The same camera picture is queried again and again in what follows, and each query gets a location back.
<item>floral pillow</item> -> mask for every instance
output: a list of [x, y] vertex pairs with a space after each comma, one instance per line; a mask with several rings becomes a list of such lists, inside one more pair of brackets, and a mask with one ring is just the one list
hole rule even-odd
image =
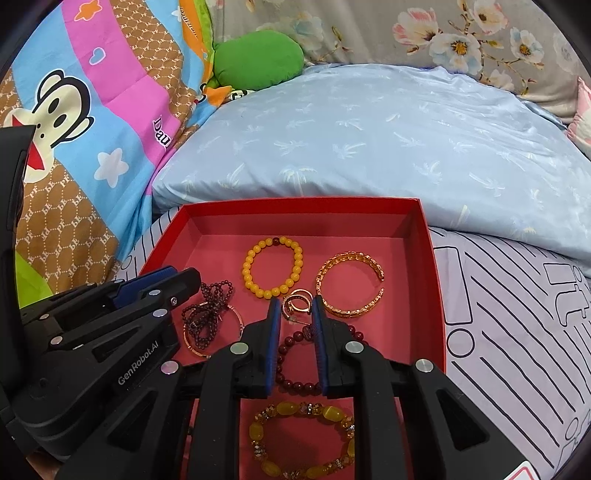
[[591, 81], [532, 0], [207, 0], [217, 41], [289, 35], [310, 63], [441, 65], [521, 95], [569, 122]]
[[591, 89], [579, 79], [579, 100], [574, 121], [566, 131], [577, 148], [591, 159]]

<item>blue gripper pad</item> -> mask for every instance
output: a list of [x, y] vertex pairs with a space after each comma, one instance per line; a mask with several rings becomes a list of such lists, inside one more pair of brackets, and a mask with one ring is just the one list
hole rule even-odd
[[314, 297], [312, 301], [312, 332], [314, 335], [314, 350], [316, 351], [316, 366], [318, 367], [318, 380], [322, 388], [322, 394], [327, 395], [329, 384], [328, 378], [328, 355], [324, 342], [324, 330], [322, 328], [322, 317], [324, 316], [324, 304], [320, 296]]
[[130, 305], [138, 300], [138, 293], [140, 291], [177, 273], [177, 269], [174, 267], [164, 267], [134, 278], [133, 280], [128, 280], [119, 287], [117, 295], [113, 298], [113, 305], [117, 309]]
[[265, 388], [267, 395], [271, 394], [275, 385], [275, 371], [277, 370], [277, 350], [279, 348], [279, 334], [281, 332], [281, 304], [278, 299], [271, 299], [267, 312], [268, 326], [267, 348], [265, 356]]

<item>red box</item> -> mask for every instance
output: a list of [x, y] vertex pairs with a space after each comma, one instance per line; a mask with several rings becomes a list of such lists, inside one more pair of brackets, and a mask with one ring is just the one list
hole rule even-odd
[[[363, 332], [365, 339], [384, 357], [406, 363], [428, 358], [444, 371], [443, 306], [437, 267], [417, 199], [305, 197], [185, 205], [158, 241], [142, 273], [172, 265], [178, 270], [197, 268], [206, 283], [229, 280], [235, 287], [230, 304], [248, 324], [266, 317], [269, 302], [256, 298], [244, 286], [241, 271], [246, 253], [259, 240], [281, 235], [296, 240], [303, 249], [304, 265], [294, 288], [305, 288], [312, 293], [319, 268], [333, 255], [352, 250], [376, 260], [384, 270], [384, 282], [378, 281], [368, 265], [344, 262], [326, 274], [323, 296], [338, 308], [355, 309], [372, 300], [383, 287], [384, 296], [377, 306], [348, 323]], [[256, 256], [251, 271], [254, 281], [270, 290], [289, 277], [292, 266], [293, 251], [282, 245], [264, 249]], [[199, 293], [189, 303], [201, 300]], [[181, 339], [183, 307], [174, 314]], [[236, 341], [237, 321], [231, 312], [222, 317], [208, 353]], [[281, 339], [298, 329], [301, 326], [283, 322]], [[183, 364], [199, 361], [184, 345], [176, 359]], [[293, 347], [283, 367], [286, 378], [315, 383], [313, 345]], [[282, 400], [335, 404], [347, 413], [353, 411], [350, 399], [327, 401], [323, 397], [300, 397], [277, 388], [268, 401], [243, 401], [242, 479], [268, 479], [254, 459], [248, 426], [256, 412]], [[334, 427], [313, 419], [272, 419], [265, 425], [265, 439], [269, 459], [288, 470], [326, 463], [346, 451], [346, 443]], [[352, 479], [353, 470], [346, 468], [331, 478]]]

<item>monkey face print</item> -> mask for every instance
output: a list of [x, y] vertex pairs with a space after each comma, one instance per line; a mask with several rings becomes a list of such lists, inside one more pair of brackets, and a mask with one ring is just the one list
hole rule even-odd
[[33, 145], [27, 161], [25, 183], [45, 178], [54, 164], [53, 150], [62, 142], [83, 135], [94, 123], [90, 93], [83, 81], [53, 70], [40, 82], [32, 110], [15, 108], [4, 120], [5, 127], [35, 125]]

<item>star print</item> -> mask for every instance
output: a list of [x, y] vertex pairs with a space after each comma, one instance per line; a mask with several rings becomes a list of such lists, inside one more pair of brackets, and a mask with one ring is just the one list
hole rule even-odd
[[177, 9], [174, 12], [170, 12], [170, 14], [174, 17], [177, 17], [177, 20], [180, 22], [181, 21], [181, 8], [177, 7]]
[[103, 10], [103, 8], [101, 7], [99, 0], [90, 0], [90, 2], [86, 2], [79, 6], [78, 13], [74, 17], [74, 22], [78, 22], [78, 20], [85, 20], [88, 22], [101, 10]]
[[111, 153], [100, 152], [97, 155], [100, 167], [95, 172], [95, 180], [106, 180], [109, 187], [114, 189], [119, 181], [119, 175], [129, 170], [129, 165], [121, 160], [123, 151], [114, 149]]

